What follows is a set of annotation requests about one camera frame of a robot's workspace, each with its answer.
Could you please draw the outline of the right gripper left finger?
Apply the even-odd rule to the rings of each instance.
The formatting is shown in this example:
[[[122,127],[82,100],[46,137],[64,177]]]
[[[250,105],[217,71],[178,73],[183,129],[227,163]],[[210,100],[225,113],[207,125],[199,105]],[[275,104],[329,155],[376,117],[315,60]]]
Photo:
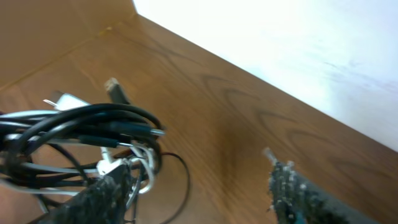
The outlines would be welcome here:
[[[120,165],[33,224],[120,224],[132,187],[129,166]]]

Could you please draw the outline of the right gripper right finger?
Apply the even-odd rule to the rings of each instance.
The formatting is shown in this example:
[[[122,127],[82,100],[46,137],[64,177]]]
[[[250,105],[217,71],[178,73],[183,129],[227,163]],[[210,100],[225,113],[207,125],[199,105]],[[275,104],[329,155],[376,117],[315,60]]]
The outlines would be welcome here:
[[[278,223],[288,224],[376,224],[357,209],[330,195],[295,170],[294,163],[281,162],[270,148],[264,155],[270,160],[270,210]]]

